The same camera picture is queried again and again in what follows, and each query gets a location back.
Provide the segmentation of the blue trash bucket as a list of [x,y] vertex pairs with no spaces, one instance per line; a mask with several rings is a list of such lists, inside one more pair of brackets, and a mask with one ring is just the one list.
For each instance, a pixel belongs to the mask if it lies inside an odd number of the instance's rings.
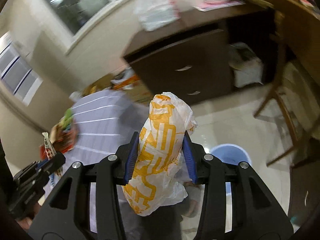
[[245,161],[252,165],[249,154],[240,146],[235,144],[220,144],[210,150],[210,154],[220,159],[223,163],[238,165]]

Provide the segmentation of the cardboard box on floor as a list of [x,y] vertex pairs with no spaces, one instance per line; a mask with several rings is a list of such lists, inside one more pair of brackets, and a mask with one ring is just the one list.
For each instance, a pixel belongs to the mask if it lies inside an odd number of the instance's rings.
[[118,85],[114,85],[111,82],[113,78],[113,74],[107,74],[94,81],[82,91],[82,96],[88,96],[89,94],[109,89],[124,92],[133,102],[144,105],[147,105],[153,99],[153,94],[136,74],[124,81],[120,81]]

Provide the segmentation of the wall poster grey panels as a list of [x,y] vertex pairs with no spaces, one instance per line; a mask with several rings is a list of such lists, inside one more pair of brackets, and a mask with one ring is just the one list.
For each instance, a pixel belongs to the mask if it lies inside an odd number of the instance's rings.
[[20,55],[9,32],[1,36],[1,81],[8,91],[28,106],[43,83]]

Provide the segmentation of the brown wooden desk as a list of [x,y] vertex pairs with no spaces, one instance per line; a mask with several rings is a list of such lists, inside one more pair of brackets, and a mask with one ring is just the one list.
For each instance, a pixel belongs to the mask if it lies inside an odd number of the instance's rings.
[[319,67],[319,0],[247,0],[276,11],[279,39],[305,68]]

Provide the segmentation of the dark wooden drawer cabinet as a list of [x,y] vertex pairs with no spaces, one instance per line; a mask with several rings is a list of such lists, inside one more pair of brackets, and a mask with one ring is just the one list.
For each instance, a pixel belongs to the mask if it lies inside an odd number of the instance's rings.
[[157,30],[136,33],[123,52],[153,94],[171,92],[189,105],[233,91],[228,48],[244,43],[263,63],[262,82],[276,73],[274,10],[255,4],[201,12],[191,9]]

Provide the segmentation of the window with white frame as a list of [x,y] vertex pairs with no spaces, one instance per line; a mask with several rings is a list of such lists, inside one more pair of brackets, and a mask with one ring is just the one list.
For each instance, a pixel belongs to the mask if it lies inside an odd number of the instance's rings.
[[104,18],[131,0],[22,0],[65,55]]

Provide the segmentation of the pink paper on cabinet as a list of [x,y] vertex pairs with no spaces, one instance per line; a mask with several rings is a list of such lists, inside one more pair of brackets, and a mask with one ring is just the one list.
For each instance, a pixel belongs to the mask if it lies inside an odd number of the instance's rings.
[[234,7],[238,5],[244,5],[245,2],[240,0],[203,0],[197,4],[194,8],[201,12],[212,11],[216,9]]

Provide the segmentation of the white box under desk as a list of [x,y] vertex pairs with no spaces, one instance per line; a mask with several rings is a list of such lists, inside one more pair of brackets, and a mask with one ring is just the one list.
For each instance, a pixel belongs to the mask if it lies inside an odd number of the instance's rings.
[[242,88],[254,83],[263,84],[264,65],[245,43],[234,43],[228,47],[229,66],[234,73],[234,86]]

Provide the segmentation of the purple checked tablecloth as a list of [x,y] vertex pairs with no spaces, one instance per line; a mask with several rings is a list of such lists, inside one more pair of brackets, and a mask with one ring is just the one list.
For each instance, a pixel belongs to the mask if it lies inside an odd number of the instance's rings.
[[121,91],[102,90],[78,100],[72,107],[78,129],[76,143],[65,153],[65,173],[75,161],[84,165],[98,163],[130,142],[148,118],[149,108],[132,102]]

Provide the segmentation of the wooden chair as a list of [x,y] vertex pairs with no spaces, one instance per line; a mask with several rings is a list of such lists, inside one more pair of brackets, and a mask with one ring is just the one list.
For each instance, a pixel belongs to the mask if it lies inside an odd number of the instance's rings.
[[261,117],[270,103],[276,103],[291,146],[268,160],[267,166],[303,149],[310,139],[319,140],[319,19],[309,13],[284,11],[277,11],[276,19],[276,78],[253,116]]

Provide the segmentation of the white orange plastic bag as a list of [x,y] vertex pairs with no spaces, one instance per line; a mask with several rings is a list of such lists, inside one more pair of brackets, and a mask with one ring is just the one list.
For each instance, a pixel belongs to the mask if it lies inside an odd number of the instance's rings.
[[139,133],[138,157],[132,178],[123,194],[133,211],[148,216],[161,206],[175,205],[188,195],[182,169],[185,133],[197,127],[192,109],[171,92],[157,94],[150,102],[149,116]]

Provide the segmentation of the white plastic bag of items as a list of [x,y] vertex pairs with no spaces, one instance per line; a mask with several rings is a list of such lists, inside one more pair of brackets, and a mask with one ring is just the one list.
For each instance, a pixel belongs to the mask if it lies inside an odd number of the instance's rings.
[[134,14],[143,29],[148,32],[180,19],[175,0],[136,0]]

